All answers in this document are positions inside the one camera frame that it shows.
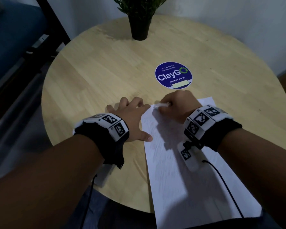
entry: person's left hand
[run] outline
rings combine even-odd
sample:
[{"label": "person's left hand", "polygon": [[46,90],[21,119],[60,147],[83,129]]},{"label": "person's left hand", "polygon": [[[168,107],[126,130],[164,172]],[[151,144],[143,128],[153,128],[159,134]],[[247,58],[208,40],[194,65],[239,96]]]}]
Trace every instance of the person's left hand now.
[{"label": "person's left hand", "polygon": [[141,116],[144,112],[146,112],[148,108],[150,108],[150,105],[143,104],[143,99],[139,97],[133,98],[131,102],[129,102],[126,97],[122,97],[117,110],[115,110],[111,105],[107,106],[109,113],[117,115],[126,122],[129,128],[129,138],[126,142],[135,140],[142,140],[147,142],[152,141],[151,135],[139,129]]}]

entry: sheet of paper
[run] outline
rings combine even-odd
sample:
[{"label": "sheet of paper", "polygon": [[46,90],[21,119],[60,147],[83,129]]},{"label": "sheet of paper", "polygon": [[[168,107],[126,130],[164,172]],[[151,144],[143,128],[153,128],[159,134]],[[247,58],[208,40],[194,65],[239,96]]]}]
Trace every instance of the sheet of paper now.
[{"label": "sheet of paper", "polygon": [[[202,105],[215,105],[213,98],[200,99]],[[192,173],[177,144],[185,140],[183,126],[166,119],[154,105],[141,118],[142,129],[153,136],[144,142],[152,199],[158,229],[182,229],[240,218],[224,183],[207,163]],[[258,217],[261,206],[222,157],[204,147],[195,158],[205,159],[220,172],[244,217]]]}]

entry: person's right forearm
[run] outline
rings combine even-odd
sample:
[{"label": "person's right forearm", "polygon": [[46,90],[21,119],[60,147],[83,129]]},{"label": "person's right forearm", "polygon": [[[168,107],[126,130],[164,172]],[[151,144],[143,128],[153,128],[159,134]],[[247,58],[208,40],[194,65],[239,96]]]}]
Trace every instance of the person's right forearm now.
[{"label": "person's right forearm", "polygon": [[224,137],[218,152],[263,208],[286,228],[286,150],[237,129]]}]

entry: potted plant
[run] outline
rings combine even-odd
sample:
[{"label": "potted plant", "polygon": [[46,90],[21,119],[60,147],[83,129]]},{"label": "potted plant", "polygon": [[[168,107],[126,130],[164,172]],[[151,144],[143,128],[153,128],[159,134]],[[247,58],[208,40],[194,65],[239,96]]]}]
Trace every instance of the potted plant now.
[{"label": "potted plant", "polygon": [[166,0],[114,0],[118,9],[128,15],[131,35],[135,40],[145,40],[152,17]]}]

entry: round wooden table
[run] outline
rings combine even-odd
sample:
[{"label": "round wooden table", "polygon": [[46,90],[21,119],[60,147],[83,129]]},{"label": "round wooden table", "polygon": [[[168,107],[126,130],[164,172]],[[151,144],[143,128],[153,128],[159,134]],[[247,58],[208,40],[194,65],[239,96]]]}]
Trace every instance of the round wooden table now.
[{"label": "round wooden table", "polygon": [[[53,145],[72,135],[80,119],[108,104],[135,96],[154,104],[169,92],[156,80],[167,61],[193,74],[187,87],[197,98],[212,96],[251,131],[286,149],[286,94],[271,69],[235,38],[173,16],[155,15],[148,38],[131,37],[128,18],[92,27],[73,39],[53,61],[42,92],[42,114]],[[124,145],[125,164],[99,192],[128,207],[154,212],[142,141]]]}]

